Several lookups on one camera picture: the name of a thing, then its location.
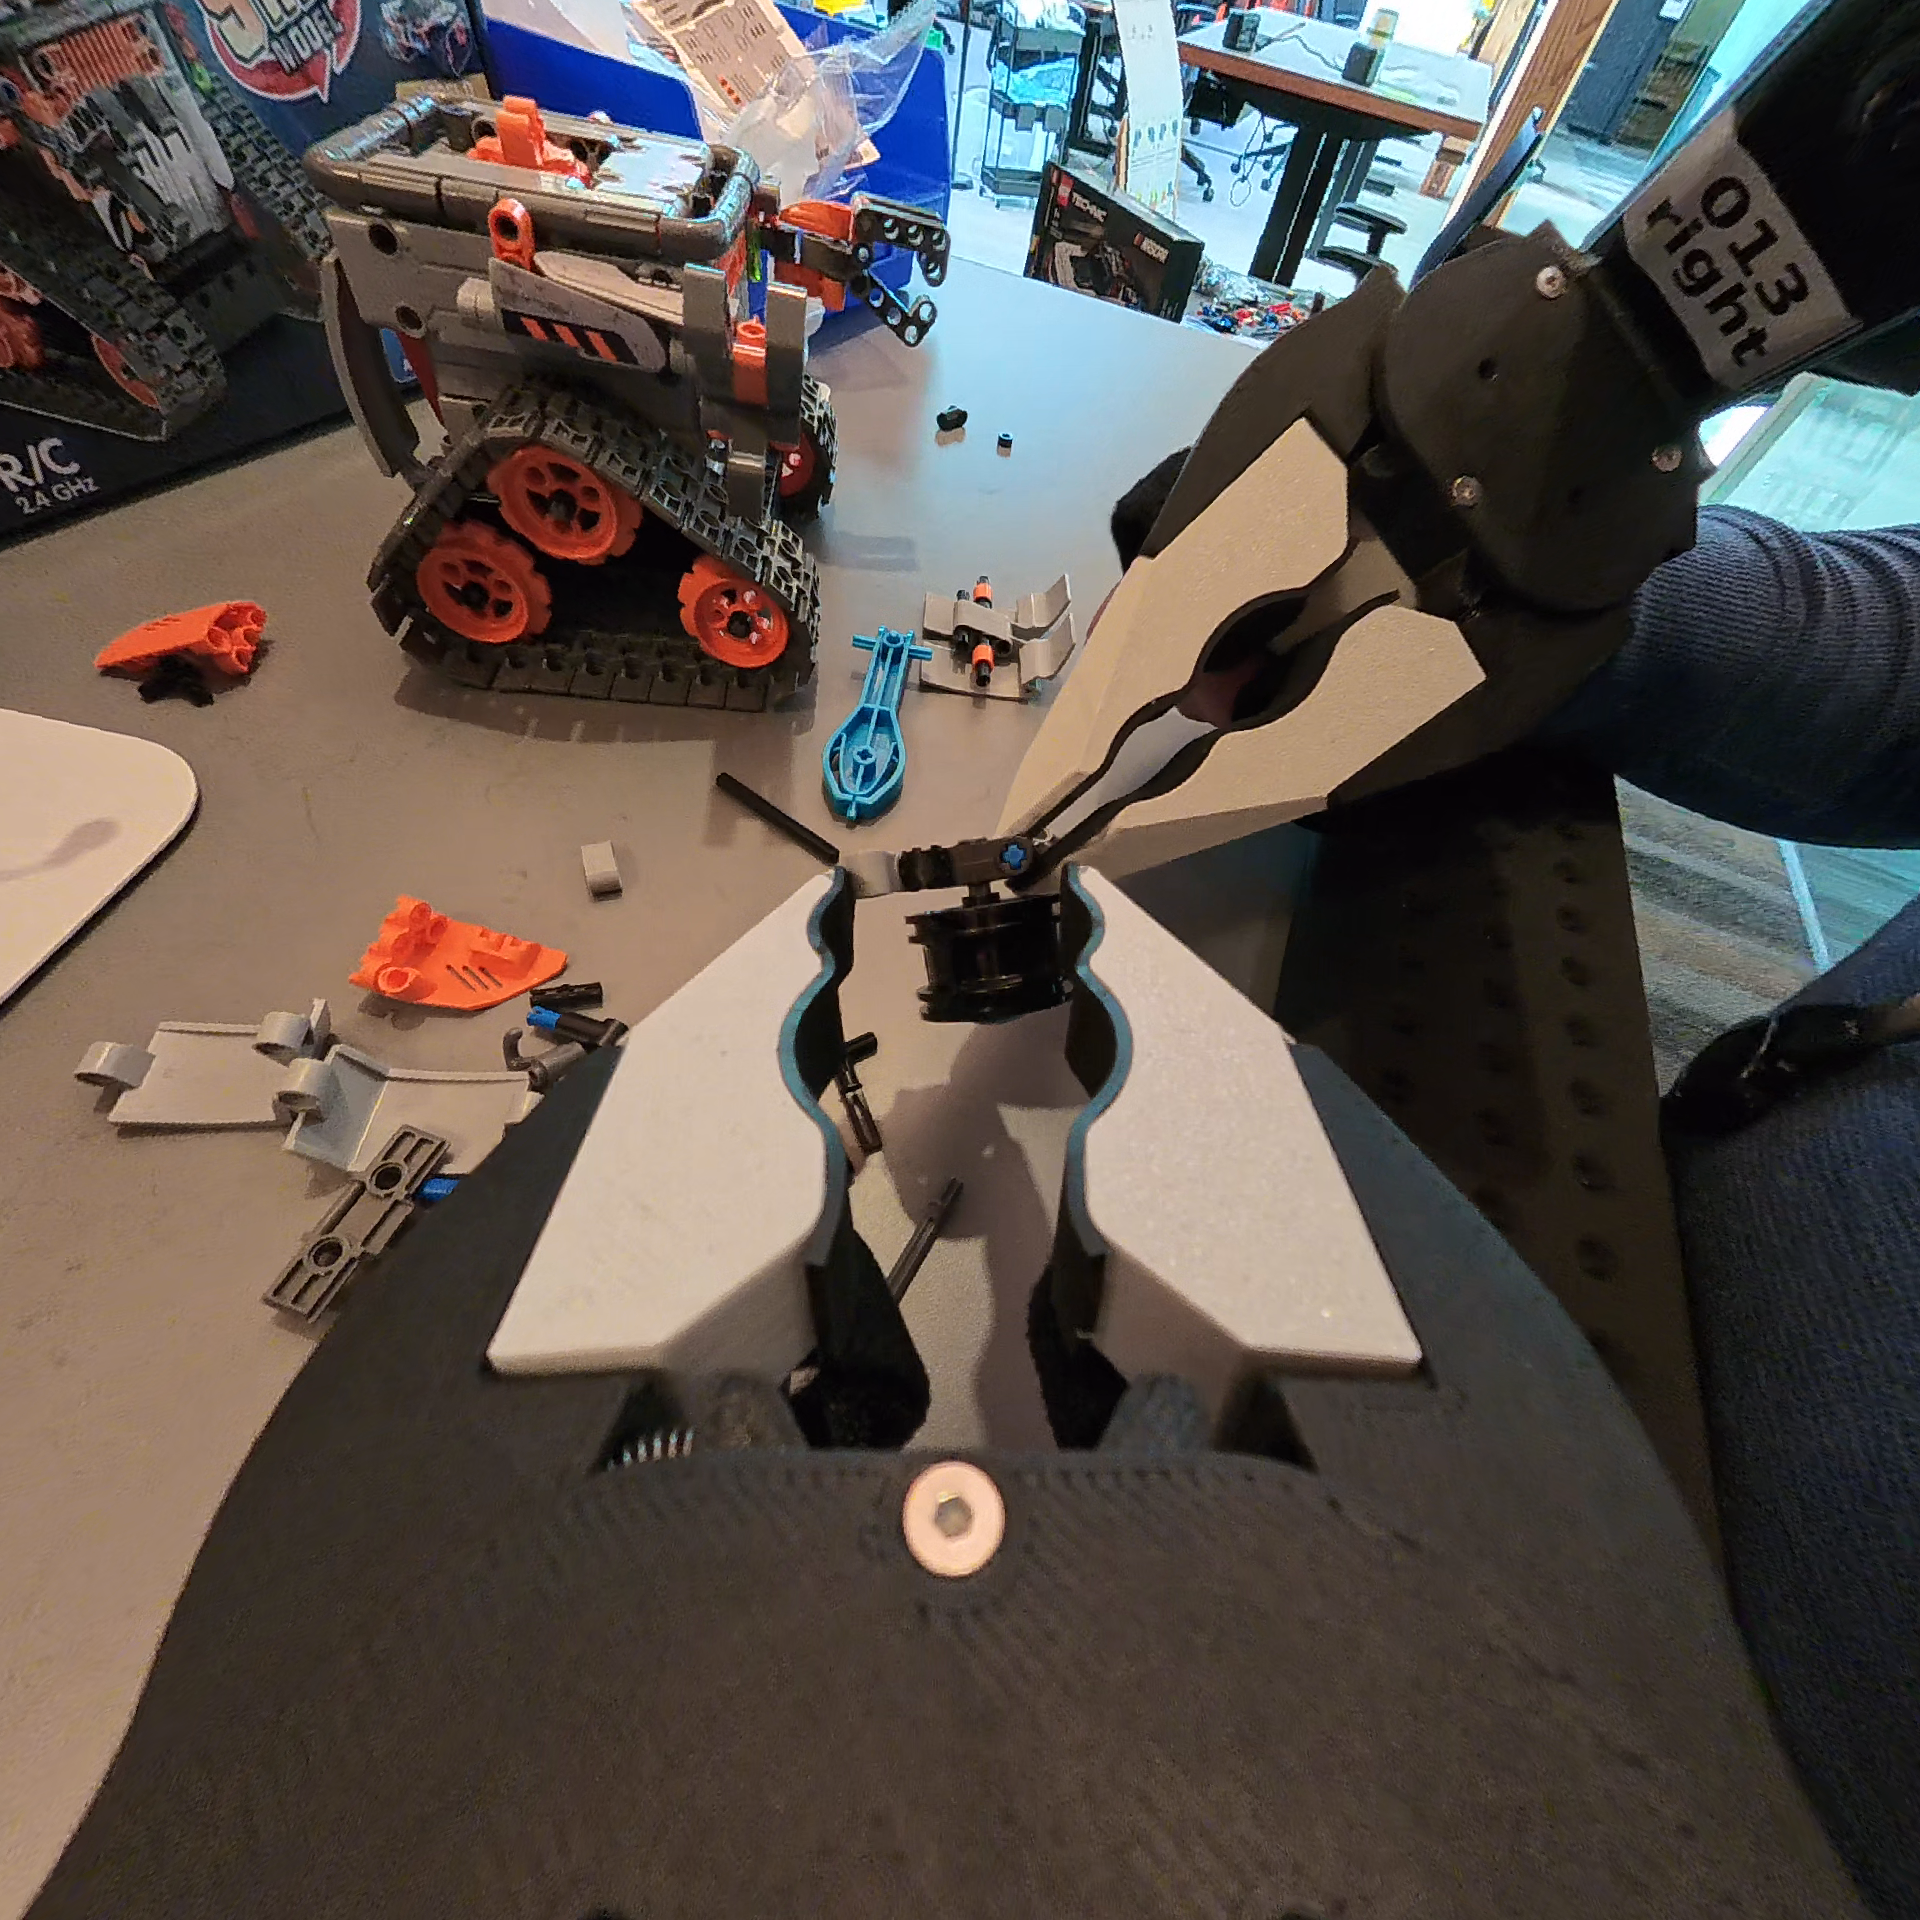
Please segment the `large grey curved panel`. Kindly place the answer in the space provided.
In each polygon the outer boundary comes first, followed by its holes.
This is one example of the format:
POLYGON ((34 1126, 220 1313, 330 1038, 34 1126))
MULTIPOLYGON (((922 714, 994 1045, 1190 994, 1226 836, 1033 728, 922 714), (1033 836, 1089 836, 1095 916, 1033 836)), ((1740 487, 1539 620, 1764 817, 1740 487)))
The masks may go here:
POLYGON ((511 1126, 540 1096, 520 1071, 395 1071, 352 1045, 302 1056, 275 1086, 275 1120, 289 1120, 294 1159, 359 1177, 395 1132, 431 1132, 449 1145, 441 1168, 472 1168, 511 1126))
POLYGON ((334 1038, 330 994, 264 1020, 151 1020, 145 1045, 85 1045, 82 1086, 111 1092, 121 1132, 275 1132, 275 1092, 334 1038))

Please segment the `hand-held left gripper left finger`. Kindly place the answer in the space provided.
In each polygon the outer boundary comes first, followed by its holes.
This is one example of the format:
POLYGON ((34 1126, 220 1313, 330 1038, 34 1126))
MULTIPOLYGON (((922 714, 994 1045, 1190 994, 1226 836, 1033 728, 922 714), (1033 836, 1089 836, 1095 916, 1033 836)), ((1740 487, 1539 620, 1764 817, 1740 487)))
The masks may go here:
POLYGON ((492 1321, 492 1368, 785 1385, 819 1358, 807 1440, 918 1440, 922 1358, 850 1222, 850 1149, 825 1108, 850 916, 850 874, 807 874, 632 1029, 492 1321))

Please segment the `person's right forearm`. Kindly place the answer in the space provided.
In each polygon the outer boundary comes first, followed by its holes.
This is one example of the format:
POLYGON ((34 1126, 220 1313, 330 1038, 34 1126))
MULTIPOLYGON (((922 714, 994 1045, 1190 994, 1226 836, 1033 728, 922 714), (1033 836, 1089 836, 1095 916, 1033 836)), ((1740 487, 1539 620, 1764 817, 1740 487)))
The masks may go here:
POLYGON ((1920 531, 1698 511, 1529 741, 1735 828, 1920 851, 1920 531))

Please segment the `orange wedge panel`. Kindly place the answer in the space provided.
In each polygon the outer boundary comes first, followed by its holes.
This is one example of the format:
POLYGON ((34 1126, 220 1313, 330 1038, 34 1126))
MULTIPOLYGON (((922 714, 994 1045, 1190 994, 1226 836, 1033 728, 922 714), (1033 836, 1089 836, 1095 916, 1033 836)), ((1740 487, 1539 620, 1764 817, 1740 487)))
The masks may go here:
POLYGON ((438 1013, 492 1013, 568 971, 568 952, 529 935, 456 925, 420 897, 395 897, 376 942, 351 971, 352 990, 438 1013))

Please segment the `dark grey flat connector plate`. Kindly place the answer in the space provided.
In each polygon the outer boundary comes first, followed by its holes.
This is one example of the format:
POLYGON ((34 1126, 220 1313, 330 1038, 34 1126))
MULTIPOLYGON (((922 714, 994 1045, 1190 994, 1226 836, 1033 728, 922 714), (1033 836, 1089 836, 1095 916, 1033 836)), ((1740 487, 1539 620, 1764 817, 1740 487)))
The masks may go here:
POLYGON ((403 1126, 382 1159, 324 1211, 283 1278, 264 1289, 283 1315, 324 1315, 414 1220, 420 1185, 441 1168, 449 1139, 403 1126))

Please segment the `instruction sheet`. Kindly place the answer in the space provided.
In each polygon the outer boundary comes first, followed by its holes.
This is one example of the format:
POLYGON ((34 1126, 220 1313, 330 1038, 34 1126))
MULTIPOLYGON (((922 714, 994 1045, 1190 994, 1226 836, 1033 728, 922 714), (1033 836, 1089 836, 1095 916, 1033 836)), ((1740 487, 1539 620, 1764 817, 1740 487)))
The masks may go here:
POLYGON ((779 0, 621 0, 621 16, 727 115, 762 103, 785 68, 804 58, 779 0))

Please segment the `office chair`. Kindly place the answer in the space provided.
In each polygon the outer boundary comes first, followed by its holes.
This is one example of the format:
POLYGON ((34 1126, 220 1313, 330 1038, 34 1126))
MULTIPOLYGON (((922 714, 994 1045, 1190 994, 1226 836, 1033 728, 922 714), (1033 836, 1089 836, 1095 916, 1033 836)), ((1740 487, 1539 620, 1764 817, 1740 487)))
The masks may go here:
POLYGON ((1365 200, 1338 200, 1325 223, 1325 240, 1314 244, 1318 266, 1338 266, 1351 278, 1387 266, 1387 240, 1402 232, 1400 215, 1365 206, 1365 200))

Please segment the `black elbow with blue pin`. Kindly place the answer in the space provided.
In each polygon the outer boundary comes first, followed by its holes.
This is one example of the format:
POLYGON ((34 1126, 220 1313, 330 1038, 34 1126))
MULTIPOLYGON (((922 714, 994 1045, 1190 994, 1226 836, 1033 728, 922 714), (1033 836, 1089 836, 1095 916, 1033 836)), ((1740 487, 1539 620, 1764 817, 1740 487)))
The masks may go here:
POLYGON ((546 1038, 546 1051, 520 1051, 520 1029, 502 1038, 502 1061, 529 1080, 529 1092, 546 1092, 555 1080, 568 1080, 589 1051, 607 1051, 632 1038, 632 1020, 614 1018, 584 1018, 584 1013, 555 1013, 555 1006, 529 1006, 529 1038, 546 1038))

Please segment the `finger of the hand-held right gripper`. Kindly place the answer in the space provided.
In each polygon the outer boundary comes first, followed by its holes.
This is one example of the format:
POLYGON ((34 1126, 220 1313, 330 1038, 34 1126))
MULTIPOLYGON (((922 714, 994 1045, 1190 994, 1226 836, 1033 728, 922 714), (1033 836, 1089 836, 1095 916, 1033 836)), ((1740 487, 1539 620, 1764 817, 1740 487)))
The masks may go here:
MULTIPOLYGON (((1005 828, 1039 836, 1116 741, 1178 707, 1217 629, 1260 599, 1304 592, 1345 560, 1345 460, 1314 424, 1285 429, 1197 524, 1138 555, 1071 662, 1033 756, 1011 776, 1005 828)), ((1318 608, 1304 629, 1358 620, 1392 586, 1345 586, 1358 608, 1318 608)))
POLYGON ((1365 608, 1297 707, 1203 738, 1203 760, 1178 792, 1126 803, 1063 859, 1132 874, 1297 824, 1476 683, 1485 669, 1461 620, 1402 599, 1365 608))

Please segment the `clear plastic bag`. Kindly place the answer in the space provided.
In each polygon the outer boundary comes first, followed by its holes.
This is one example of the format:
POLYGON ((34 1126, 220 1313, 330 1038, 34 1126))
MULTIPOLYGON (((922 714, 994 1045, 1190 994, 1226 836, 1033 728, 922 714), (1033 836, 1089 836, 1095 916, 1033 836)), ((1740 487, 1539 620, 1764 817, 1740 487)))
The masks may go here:
POLYGON ((739 106, 721 147, 749 155, 785 200, 835 200, 896 122, 929 26, 936 8, 922 0, 886 36, 804 47, 749 106, 739 106))

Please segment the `wooden top desk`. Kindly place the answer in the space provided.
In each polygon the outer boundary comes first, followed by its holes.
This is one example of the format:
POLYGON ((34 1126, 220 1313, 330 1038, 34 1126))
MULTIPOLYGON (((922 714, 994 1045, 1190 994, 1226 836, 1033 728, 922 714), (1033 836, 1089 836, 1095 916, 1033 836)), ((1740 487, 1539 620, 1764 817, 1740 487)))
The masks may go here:
POLYGON ((1489 68, 1387 38, 1377 80, 1345 80, 1351 26, 1304 16, 1260 16, 1260 47, 1229 47, 1226 18, 1178 38, 1178 58, 1226 80, 1246 106, 1291 124, 1285 183, 1270 196, 1251 271, 1297 278, 1325 240, 1333 196, 1358 196, 1387 137, 1476 137, 1489 115, 1489 68))

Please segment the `small orange wedge piece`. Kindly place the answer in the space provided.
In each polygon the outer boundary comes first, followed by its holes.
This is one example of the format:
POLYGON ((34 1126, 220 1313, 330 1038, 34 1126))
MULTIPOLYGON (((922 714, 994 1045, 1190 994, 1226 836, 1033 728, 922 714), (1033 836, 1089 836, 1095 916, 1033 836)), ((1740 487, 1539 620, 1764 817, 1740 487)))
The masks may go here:
POLYGON ((206 599, 206 608, 133 620, 94 658, 94 669, 127 674, 139 705, 206 707, 220 689, 254 674, 264 644, 271 644, 264 599, 206 599))

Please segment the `white display board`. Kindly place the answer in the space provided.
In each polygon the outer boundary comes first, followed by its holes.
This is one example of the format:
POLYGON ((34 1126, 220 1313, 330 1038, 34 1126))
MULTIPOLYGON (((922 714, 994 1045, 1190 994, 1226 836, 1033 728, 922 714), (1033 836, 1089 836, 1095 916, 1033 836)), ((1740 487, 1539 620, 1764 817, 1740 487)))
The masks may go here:
POLYGON ((1178 215, 1183 68, 1171 0, 1111 0, 1126 56, 1116 189, 1149 215, 1178 215))

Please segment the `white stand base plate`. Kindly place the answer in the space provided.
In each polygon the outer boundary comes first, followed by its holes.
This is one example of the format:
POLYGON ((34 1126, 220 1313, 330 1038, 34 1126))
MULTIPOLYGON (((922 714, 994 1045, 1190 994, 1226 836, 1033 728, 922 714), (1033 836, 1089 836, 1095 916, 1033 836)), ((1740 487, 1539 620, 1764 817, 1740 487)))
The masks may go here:
POLYGON ((194 812, 187 756, 0 707, 0 994, 145 874, 194 812))

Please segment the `printed toy box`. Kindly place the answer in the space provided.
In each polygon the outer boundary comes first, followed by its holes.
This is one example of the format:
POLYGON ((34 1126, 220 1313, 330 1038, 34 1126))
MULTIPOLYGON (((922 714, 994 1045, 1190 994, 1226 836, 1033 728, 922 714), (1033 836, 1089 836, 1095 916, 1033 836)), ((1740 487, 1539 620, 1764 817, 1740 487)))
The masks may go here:
POLYGON ((479 58, 469 0, 6 0, 0 540, 351 417, 302 155, 479 58))

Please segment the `short black axle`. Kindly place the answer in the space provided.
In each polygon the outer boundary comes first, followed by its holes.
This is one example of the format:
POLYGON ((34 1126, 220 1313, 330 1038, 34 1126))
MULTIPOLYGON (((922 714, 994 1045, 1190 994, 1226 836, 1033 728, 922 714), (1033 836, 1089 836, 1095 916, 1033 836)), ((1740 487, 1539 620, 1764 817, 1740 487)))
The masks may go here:
POLYGON ((947 1230, 947 1211, 965 1195, 965 1177, 947 1177, 929 1211, 918 1220, 911 1247, 896 1251, 896 1266, 886 1269, 887 1296, 905 1307, 905 1289, 918 1285, 929 1247, 947 1230))

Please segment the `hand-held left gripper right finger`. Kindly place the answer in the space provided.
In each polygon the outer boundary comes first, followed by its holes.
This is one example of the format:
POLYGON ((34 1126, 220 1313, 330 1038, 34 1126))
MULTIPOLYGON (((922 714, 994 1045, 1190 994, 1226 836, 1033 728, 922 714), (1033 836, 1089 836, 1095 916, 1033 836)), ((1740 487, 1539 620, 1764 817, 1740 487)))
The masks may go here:
POLYGON ((1214 1440, 1260 1381, 1416 1381, 1275 1018, 1095 872, 1063 872, 1059 929, 1083 1108, 1033 1289, 1050 1440, 1095 1443, 1141 1381, 1178 1381, 1214 1440))

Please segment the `blue storage bin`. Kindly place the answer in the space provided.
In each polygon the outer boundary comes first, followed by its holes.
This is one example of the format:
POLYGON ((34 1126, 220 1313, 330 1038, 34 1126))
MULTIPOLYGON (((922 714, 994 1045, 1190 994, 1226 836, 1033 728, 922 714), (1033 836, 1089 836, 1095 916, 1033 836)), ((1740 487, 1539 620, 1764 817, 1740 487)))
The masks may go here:
MULTIPOLYGON (((650 132, 705 132, 699 92, 671 58, 632 58, 632 36, 602 56, 562 8, 479 8, 489 80, 492 92, 529 92, 546 115, 607 115, 650 132)), ((911 200, 947 215, 947 68, 929 47, 879 124, 879 167, 865 189, 886 200, 911 200)))

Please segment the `black toy box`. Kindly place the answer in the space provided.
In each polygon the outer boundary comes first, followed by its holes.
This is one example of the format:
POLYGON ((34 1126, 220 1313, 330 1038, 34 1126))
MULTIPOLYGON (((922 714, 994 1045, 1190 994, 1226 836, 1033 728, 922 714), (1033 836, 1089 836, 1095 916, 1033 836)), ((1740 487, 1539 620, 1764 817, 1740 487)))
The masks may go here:
POLYGON ((1203 240, 1141 200, 1045 162, 1023 278, 1183 322, 1203 240))

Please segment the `long black axle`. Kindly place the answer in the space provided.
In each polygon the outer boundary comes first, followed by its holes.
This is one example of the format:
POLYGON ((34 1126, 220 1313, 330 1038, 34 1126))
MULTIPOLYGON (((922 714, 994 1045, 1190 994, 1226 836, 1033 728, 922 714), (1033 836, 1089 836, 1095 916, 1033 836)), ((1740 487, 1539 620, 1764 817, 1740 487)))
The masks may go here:
POLYGON ((739 812, 749 812, 759 824, 769 824, 785 844, 796 844, 804 859, 819 859, 819 864, 835 864, 840 851, 825 836, 825 828, 807 828, 807 824, 796 824, 785 803, 769 803, 762 792, 749 792, 740 776, 717 776, 717 793, 727 793, 739 812))

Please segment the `blue brick separator tool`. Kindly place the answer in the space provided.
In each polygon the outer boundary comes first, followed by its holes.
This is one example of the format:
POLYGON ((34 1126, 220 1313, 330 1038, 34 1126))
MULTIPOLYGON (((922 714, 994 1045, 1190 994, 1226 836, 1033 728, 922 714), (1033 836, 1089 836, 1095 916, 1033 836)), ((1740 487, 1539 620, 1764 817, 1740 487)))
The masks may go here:
POLYGON ((896 707, 905 707, 911 662, 929 662, 929 644, 918 644, 911 629, 856 636, 856 650, 872 658, 865 689, 850 714, 835 720, 835 738, 825 741, 825 803, 835 824, 879 824, 896 812, 905 793, 896 707))

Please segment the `black wheel hub assembly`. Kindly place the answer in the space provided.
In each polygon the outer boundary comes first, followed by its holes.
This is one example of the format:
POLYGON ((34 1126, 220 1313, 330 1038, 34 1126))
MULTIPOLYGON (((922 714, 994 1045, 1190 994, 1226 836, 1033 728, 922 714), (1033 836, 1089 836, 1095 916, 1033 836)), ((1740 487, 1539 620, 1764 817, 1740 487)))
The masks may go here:
POLYGON ((965 889, 911 916, 929 1020, 1011 1020, 1071 994, 1045 836, 973 836, 936 851, 840 859, 856 897, 965 889))

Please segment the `tracked toy vehicle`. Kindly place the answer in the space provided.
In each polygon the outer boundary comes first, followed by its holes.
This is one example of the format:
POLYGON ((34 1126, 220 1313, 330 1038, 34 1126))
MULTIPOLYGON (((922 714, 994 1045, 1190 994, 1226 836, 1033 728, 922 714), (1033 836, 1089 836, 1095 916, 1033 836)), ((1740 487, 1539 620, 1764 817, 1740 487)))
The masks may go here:
POLYGON ((947 225, 850 196, 785 206, 739 147, 395 103, 302 155, 324 322, 407 511, 368 592, 472 689, 785 707, 819 669, 804 513, 835 480, 807 300, 922 340, 879 256, 947 271, 947 225))

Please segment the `grey panels with orange pins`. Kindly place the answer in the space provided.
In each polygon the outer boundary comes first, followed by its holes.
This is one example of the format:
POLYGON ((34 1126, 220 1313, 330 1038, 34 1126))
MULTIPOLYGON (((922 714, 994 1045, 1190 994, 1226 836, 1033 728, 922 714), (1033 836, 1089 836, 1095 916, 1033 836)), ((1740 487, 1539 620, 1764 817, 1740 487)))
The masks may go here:
POLYGON ((965 592, 922 592, 922 689, 1033 705, 1079 650, 1071 577, 994 608, 990 577, 965 592))

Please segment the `wooden door frame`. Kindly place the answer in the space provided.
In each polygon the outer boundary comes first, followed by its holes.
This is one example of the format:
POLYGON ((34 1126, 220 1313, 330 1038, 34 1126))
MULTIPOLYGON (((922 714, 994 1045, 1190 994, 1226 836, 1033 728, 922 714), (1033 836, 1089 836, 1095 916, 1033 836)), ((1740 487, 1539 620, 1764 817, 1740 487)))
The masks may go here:
POLYGON ((1489 171, 1489 162, 1508 155, 1508 137, 1524 124, 1529 106, 1539 106, 1539 124, 1552 132, 1613 16, 1619 0, 1545 0, 1524 16, 1524 36, 1513 38, 1513 68, 1485 106, 1485 124, 1474 155, 1461 162, 1455 215, 1489 171))

